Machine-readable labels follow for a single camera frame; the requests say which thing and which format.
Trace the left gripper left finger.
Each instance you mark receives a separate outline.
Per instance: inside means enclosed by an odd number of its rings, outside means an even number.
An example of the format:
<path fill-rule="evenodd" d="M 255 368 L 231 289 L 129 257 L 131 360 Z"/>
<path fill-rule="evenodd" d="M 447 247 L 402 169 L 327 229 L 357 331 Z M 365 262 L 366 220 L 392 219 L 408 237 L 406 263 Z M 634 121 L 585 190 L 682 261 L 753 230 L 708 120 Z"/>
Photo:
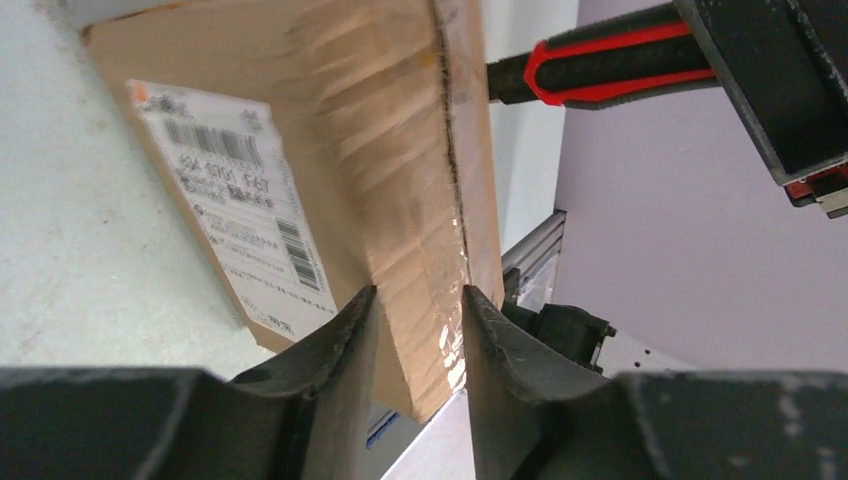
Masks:
<path fill-rule="evenodd" d="M 225 381 L 198 368 L 5 368 L 5 479 L 358 479 L 377 346 L 367 286 Z"/>

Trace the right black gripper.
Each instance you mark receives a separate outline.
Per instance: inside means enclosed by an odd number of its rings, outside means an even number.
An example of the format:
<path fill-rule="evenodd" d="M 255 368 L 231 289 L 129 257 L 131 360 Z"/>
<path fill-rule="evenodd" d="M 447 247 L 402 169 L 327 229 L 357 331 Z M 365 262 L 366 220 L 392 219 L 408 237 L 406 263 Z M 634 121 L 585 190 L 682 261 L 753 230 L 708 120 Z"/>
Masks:
<path fill-rule="evenodd" d="M 675 7 L 791 204 L 818 205 L 829 219 L 846 216 L 846 2 Z"/>

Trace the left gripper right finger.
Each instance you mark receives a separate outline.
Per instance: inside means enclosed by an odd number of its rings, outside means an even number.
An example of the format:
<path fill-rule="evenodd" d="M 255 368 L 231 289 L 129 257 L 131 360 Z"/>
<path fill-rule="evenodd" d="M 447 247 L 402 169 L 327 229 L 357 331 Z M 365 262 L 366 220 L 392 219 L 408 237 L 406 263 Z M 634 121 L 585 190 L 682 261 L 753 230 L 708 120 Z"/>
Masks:
<path fill-rule="evenodd" d="M 606 378 L 463 292 L 480 479 L 843 479 L 847 377 L 695 370 Z"/>

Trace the red black utility knife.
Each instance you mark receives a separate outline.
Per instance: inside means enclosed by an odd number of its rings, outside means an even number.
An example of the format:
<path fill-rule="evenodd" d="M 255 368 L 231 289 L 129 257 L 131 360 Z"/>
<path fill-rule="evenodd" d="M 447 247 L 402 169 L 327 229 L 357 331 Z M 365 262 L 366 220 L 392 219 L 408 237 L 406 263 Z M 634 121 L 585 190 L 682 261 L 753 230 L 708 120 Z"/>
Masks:
<path fill-rule="evenodd" d="M 719 84 L 672 3 L 543 39 L 526 53 L 489 63 L 487 80 L 492 102 L 582 110 Z"/>

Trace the brown cardboard express box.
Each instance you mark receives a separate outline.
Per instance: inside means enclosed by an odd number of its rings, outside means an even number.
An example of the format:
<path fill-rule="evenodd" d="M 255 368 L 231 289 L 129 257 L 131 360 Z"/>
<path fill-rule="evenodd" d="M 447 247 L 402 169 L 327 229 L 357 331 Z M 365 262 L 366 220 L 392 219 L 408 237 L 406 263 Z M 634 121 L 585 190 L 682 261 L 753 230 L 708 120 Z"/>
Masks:
<path fill-rule="evenodd" d="M 82 41 L 259 345 L 306 337 L 248 319 L 130 80 L 269 105 L 337 312 L 377 288 L 375 401 L 423 423 L 464 386 L 462 288 L 504 296 L 479 2 L 181 1 Z"/>

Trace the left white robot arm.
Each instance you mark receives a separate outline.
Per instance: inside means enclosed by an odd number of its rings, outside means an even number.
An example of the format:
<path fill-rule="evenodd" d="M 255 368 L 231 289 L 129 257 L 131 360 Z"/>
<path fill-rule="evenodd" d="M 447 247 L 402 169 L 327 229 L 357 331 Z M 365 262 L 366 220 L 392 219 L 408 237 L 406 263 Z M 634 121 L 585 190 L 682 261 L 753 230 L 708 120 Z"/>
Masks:
<path fill-rule="evenodd" d="M 5 368 L 5 479 L 357 479 L 377 290 L 230 381 L 195 368 Z M 614 328 L 572 306 L 462 290 L 481 479 L 843 479 L 847 378 L 602 374 Z"/>

